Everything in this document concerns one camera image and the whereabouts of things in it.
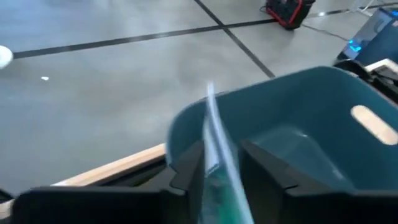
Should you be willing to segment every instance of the teal plastic bin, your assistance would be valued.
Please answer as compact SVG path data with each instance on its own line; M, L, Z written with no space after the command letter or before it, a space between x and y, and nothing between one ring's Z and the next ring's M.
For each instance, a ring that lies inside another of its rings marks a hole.
M398 189L398 146L375 138L351 115L363 105L395 130L398 110L358 78L316 67L216 97L231 139L248 139L334 189ZM202 139L205 102L174 119L167 140L171 163Z

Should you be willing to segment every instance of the red and black case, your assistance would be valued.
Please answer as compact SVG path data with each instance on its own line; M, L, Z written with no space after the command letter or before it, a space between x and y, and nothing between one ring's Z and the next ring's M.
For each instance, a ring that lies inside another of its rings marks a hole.
M286 29L299 28L315 0L267 0L267 12Z

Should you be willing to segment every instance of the wooden edge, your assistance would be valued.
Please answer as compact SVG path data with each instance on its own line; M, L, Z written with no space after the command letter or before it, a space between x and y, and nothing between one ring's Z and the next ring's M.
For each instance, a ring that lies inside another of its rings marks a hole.
M119 172L128 170L134 166L143 164L151 159L158 158L165 154L165 144L159 144L150 149L135 153L120 160L111 162L101 167L89 170L69 179L52 184L52 186L76 186L82 187L93 184ZM0 204L0 219L10 215L12 200Z

